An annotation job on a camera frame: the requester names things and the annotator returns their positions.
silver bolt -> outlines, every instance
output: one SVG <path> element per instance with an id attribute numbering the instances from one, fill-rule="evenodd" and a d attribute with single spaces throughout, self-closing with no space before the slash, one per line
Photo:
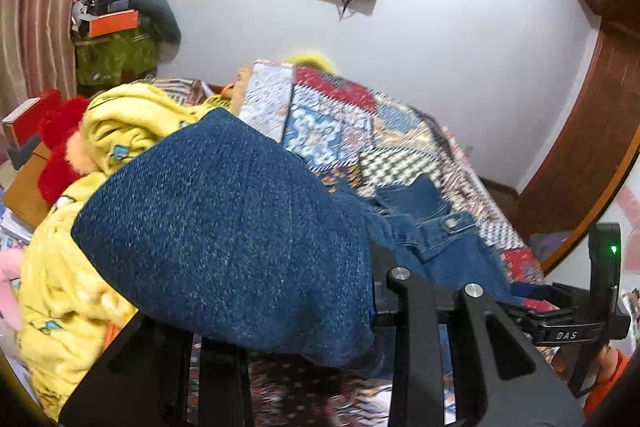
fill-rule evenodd
<path id="1" fill-rule="evenodd" d="M 470 297 L 479 297 L 484 293 L 482 286 L 472 282 L 465 286 L 465 293 Z"/>
<path id="2" fill-rule="evenodd" d="M 409 279 L 411 272 L 407 270 L 404 266 L 396 266 L 393 270 L 391 270 L 391 277 L 394 279 L 398 279 L 400 281 L 404 281 L 405 279 Z"/>

curtain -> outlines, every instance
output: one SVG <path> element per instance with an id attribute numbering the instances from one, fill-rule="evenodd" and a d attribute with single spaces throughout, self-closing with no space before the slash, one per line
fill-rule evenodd
<path id="1" fill-rule="evenodd" d="M 0 118 L 44 89 L 75 95 L 71 7 L 72 0 L 0 0 Z"/>

patchwork quilt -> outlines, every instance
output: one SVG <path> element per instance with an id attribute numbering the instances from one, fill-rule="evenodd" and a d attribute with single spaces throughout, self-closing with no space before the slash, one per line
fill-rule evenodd
<path id="1" fill-rule="evenodd" d="M 538 261 L 492 200 L 446 127 L 382 92 L 312 68 L 256 62 L 239 118 L 299 155 L 331 190 L 343 178 L 363 196 L 410 184 L 426 172 L 454 211 L 476 218 L 481 237 L 502 252 L 510 280 L 543 283 Z M 546 303 L 528 302 L 539 309 Z M 386 425 L 392 382 L 362 380 L 299 357 L 252 354 L 255 424 Z M 446 421 L 455 420 L 444 375 Z"/>

orange box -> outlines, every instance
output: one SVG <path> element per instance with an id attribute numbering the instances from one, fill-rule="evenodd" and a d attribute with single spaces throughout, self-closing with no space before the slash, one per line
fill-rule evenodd
<path id="1" fill-rule="evenodd" d="M 135 10 L 107 13 L 89 22 L 89 36 L 91 38 L 108 33 L 132 30 L 138 27 L 139 13 Z"/>

pink plush toy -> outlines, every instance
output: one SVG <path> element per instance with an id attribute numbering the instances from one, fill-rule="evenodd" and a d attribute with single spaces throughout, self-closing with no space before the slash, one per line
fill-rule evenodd
<path id="1" fill-rule="evenodd" d="M 0 312 L 4 321 L 16 331 L 20 331 L 22 327 L 22 318 L 14 291 L 11 288 L 11 281 L 20 277 L 21 264 L 22 250 L 20 248 L 0 252 Z"/>

